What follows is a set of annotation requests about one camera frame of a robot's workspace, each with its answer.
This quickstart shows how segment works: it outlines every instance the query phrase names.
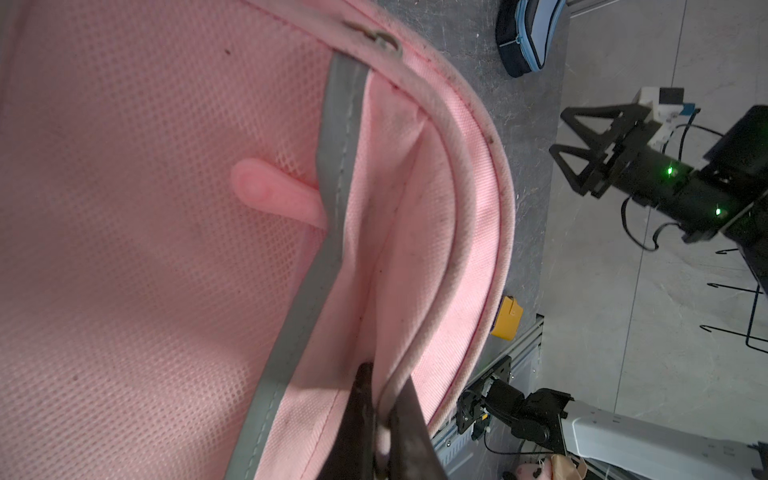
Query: pink spoon handle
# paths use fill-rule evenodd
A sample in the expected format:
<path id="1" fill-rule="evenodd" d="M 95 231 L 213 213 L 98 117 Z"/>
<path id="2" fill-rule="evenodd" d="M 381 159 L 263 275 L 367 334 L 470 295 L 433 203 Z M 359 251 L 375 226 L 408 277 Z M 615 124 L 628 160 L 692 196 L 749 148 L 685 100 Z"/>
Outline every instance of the pink spoon handle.
<path id="1" fill-rule="evenodd" d="M 232 167 L 230 179 L 235 195 L 248 207 L 328 230 L 320 192 L 266 161 L 241 160 Z"/>

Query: gray table surface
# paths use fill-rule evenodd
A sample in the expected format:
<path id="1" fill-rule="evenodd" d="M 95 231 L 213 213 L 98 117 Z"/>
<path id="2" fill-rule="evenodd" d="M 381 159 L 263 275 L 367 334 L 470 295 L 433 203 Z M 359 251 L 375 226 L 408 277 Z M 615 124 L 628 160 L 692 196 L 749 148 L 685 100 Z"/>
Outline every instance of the gray table surface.
<path id="1" fill-rule="evenodd" d="M 519 331 L 535 323 L 538 285 L 554 162 L 554 143 L 568 41 L 568 11 L 558 22 L 549 57 L 538 73 L 512 78 L 504 70 L 494 41 L 498 0 L 378 0 L 394 16 L 430 41 L 475 89 L 491 114 L 515 182 L 515 245 L 505 294 L 525 309 Z M 486 368 L 509 342 L 490 336 L 475 370 Z M 488 441 L 517 450 L 509 429 L 494 420 Z M 452 478 L 491 480 L 515 465 L 515 457 L 495 455 L 472 444 L 475 454 Z"/>

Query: pink fabric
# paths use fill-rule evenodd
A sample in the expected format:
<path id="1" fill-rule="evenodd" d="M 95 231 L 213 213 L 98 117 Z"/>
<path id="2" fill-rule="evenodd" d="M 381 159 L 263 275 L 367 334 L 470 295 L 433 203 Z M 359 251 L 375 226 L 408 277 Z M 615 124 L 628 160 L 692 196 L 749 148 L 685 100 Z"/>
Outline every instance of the pink fabric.
<path id="1" fill-rule="evenodd" d="M 372 67 L 343 265 L 257 478 L 316 477 L 364 361 L 382 418 L 411 374 L 430 428 L 447 415 L 508 267 L 506 159 L 412 32 L 364 2 L 316 5 L 20 10 L 0 72 L 3 475 L 222 476 L 323 237 L 316 215 L 243 205 L 230 171 L 259 158 L 317 187 L 333 50 Z M 388 29 L 403 60 L 338 15 Z"/>

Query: floor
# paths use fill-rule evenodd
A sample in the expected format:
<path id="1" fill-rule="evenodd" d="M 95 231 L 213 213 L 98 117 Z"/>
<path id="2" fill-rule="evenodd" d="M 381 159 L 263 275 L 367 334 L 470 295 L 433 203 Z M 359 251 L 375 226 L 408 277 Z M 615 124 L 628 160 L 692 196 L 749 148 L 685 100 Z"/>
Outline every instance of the floor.
<path id="1" fill-rule="evenodd" d="M 730 128 L 753 104 L 768 104 L 768 2 L 622 0 L 571 20 L 562 107 L 628 103 L 643 86 L 684 87 L 697 123 Z M 717 138 L 689 132 L 683 160 L 696 167 Z M 558 143 L 574 143 L 561 124 Z M 677 155 L 678 137 L 670 142 Z M 768 440 L 768 354 L 743 337 L 753 289 L 722 237 L 685 245 L 674 228 L 642 252 L 621 227 L 624 195 L 573 193 L 555 169 L 541 273 L 545 315 L 541 386 L 602 409 L 699 435 Z M 650 242 L 666 219 L 636 204 L 628 226 Z M 768 338 L 759 299 L 753 335 Z M 762 345 L 768 349 L 768 343 Z"/>

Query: black and blue case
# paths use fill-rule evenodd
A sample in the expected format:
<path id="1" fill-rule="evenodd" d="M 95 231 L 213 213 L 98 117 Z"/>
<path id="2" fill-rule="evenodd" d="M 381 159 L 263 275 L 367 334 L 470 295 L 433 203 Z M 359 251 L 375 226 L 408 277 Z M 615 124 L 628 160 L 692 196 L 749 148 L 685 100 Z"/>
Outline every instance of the black and blue case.
<path id="1" fill-rule="evenodd" d="M 544 67 L 565 0 L 502 0 L 496 45 L 507 73 L 517 78 Z"/>

